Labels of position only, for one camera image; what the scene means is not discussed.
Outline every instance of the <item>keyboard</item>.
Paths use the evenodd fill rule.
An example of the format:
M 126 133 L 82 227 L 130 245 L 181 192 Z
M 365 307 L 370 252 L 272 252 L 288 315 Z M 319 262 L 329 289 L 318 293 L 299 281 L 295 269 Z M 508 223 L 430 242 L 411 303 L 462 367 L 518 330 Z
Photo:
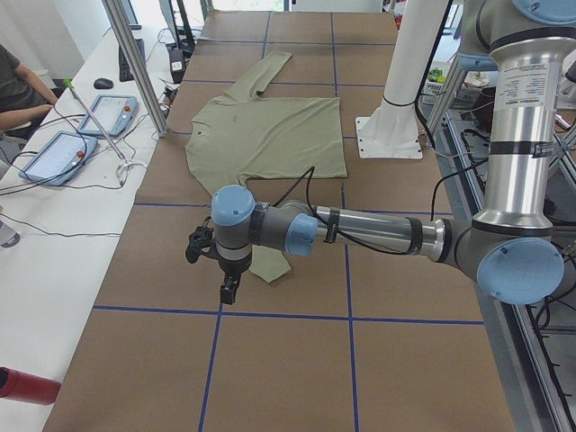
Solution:
M 144 61 L 144 65 L 146 65 L 146 54 L 144 53 L 144 40 L 136 39 L 136 46 L 138 47 L 138 51 L 142 56 L 142 60 Z M 122 52 L 122 48 L 118 47 L 118 67 L 120 68 L 120 81 L 131 81 L 134 79 L 134 75 L 130 71 L 130 65 L 128 64 L 128 60 L 124 53 Z

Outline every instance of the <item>red bottle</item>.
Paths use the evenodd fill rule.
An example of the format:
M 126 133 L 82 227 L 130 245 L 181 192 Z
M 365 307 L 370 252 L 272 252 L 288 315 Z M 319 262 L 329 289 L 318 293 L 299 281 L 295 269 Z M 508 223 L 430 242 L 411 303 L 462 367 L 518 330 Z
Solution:
M 50 405 L 59 390 L 59 382 L 0 367 L 0 398 Z

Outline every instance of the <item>label sticker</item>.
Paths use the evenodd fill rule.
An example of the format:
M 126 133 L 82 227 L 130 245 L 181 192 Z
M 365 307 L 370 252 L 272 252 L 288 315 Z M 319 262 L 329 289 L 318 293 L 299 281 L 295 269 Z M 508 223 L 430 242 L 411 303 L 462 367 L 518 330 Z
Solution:
M 554 110 L 560 63 L 513 67 L 499 72 L 494 111 L 543 106 Z
M 554 155 L 553 142 L 538 142 L 534 145 L 532 158 L 548 158 Z

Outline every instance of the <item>table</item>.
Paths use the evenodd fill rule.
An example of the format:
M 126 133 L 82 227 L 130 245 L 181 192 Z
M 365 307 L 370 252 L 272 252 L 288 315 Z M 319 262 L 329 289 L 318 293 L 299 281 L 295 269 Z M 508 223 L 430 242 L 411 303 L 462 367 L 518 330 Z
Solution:
M 210 202 L 186 164 L 190 120 L 277 48 L 293 58 L 264 97 L 341 98 L 348 178 L 315 180 L 312 201 L 427 217 L 433 151 L 357 151 L 355 118 L 382 99 L 396 34 L 382 13 L 208 17 L 47 432 L 514 429 L 473 284 L 453 268 L 320 243 L 274 283 L 246 272 L 223 306 L 218 265 L 184 258 Z M 273 202 L 292 183 L 248 187 Z M 444 191 L 437 204 L 449 217 Z
M 157 96 L 164 91 L 161 79 L 172 81 L 167 51 L 162 43 L 157 43 L 161 28 L 162 22 L 156 25 L 147 22 L 142 30 L 134 32 L 135 37 L 144 39 L 149 57 L 147 69 Z M 117 65 L 118 42 L 109 30 L 73 82 L 89 103 L 98 94 L 136 95 L 139 109 L 131 128 L 147 110 L 135 82 L 118 81 Z M 114 88 L 95 90 L 93 82 L 98 77 L 110 78 Z M 56 108 L 63 115 L 83 113 L 82 106 L 69 91 L 61 96 Z M 45 122 L 58 117 L 52 111 Z M 57 131 L 72 131 L 72 128 L 65 122 L 52 123 L 38 130 L 25 150 L 40 149 Z M 127 141 L 135 148 L 135 158 L 148 163 L 157 142 L 151 120 L 145 118 Z M 105 141 L 100 140 L 98 150 L 104 147 Z M 126 155 L 131 154 L 125 143 L 120 147 Z M 22 167 L 27 159 L 19 157 L 16 165 Z M 91 158 L 69 184 L 116 187 L 114 171 L 118 163 L 113 151 L 104 151 Z M 0 203 L 10 217 L 50 232 L 121 233 L 145 171 L 141 166 L 131 168 L 126 185 L 119 190 L 41 186 L 0 196 Z M 0 188 L 23 185 L 25 182 L 17 174 L 17 170 L 11 168 L 0 182 Z M 16 247 L 0 250 L 0 340 L 3 342 L 0 365 L 62 381 L 118 237 L 48 237 L 25 225 L 4 218 L 3 221 L 18 230 L 22 239 Z M 41 430 L 51 409 L 51 406 L 0 400 L 2 429 Z

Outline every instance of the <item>blue joint cap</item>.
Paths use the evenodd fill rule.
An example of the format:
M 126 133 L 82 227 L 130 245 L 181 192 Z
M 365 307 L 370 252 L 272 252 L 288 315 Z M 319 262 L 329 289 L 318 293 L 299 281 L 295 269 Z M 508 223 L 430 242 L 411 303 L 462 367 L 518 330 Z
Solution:
M 221 227 L 233 227 L 249 218 L 255 206 L 254 196 L 246 187 L 224 186 L 212 197 L 212 220 Z
M 574 0 L 512 0 L 514 6 L 528 19 L 546 25 L 576 23 Z
M 285 249 L 289 254 L 307 257 L 312 253 L 318 221 L 301 213 L 294 218 L 286 232 Z
M 460 53 L 460 67 L 472 72 L 491 72 L 498 70 L 498 65 L 488 56 L 474 56 Z
M 491 250 L 480 262 L 480 288 L 501 302 L 530 304 L 550 295 L 562 281 L 560 252 L 543 238 L 514 238 Z

